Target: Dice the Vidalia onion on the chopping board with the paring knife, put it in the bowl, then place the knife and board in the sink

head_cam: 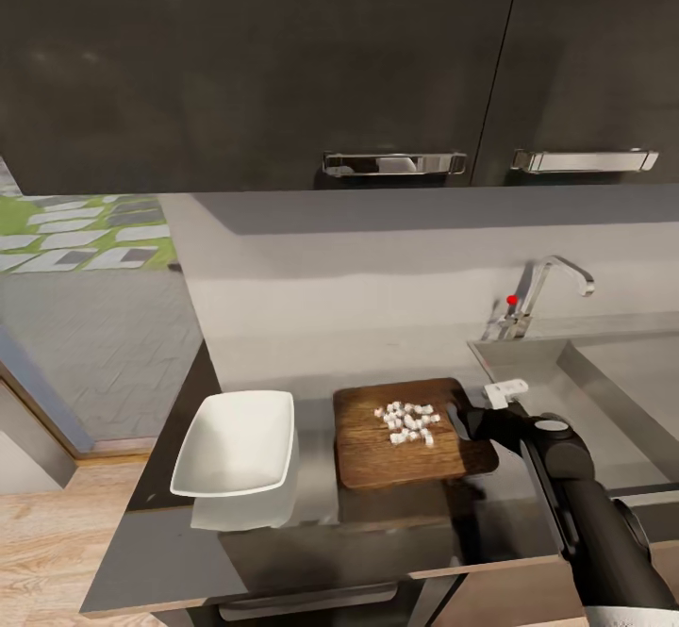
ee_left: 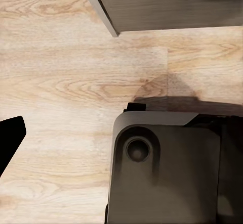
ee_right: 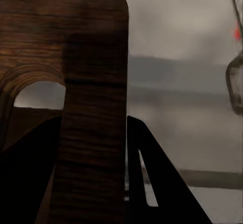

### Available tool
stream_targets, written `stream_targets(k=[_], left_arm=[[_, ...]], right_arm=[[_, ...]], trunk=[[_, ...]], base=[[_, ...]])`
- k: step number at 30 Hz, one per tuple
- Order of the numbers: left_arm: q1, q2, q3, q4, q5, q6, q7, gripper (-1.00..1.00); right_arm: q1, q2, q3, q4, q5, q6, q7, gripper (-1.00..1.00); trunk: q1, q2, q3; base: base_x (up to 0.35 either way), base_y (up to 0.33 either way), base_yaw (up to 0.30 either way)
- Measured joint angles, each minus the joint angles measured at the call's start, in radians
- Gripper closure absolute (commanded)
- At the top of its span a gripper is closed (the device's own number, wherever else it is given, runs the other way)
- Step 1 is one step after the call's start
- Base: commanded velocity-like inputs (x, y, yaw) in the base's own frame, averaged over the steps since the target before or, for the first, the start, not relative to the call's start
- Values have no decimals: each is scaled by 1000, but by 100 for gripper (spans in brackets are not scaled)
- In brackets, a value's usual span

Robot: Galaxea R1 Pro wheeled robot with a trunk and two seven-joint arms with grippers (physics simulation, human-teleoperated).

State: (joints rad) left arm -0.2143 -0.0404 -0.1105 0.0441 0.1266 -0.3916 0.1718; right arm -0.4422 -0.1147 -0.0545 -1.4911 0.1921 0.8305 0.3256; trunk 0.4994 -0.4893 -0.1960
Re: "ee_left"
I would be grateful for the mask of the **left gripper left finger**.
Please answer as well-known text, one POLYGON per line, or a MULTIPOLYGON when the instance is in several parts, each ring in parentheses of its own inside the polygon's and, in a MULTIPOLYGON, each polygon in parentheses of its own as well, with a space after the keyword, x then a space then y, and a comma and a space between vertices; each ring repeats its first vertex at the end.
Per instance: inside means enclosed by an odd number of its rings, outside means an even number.
POLYGON ((26 136, 22 116, 0 121, 0 176, 26 136))

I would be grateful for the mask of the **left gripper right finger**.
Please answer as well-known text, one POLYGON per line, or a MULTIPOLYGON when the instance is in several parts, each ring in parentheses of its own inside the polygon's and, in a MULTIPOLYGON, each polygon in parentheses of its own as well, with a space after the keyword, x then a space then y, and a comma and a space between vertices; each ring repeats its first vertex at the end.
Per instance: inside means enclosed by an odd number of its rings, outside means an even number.
POLYGON ((227 134, 243 156, 243 117, 231 117, 228 124, 227 134))

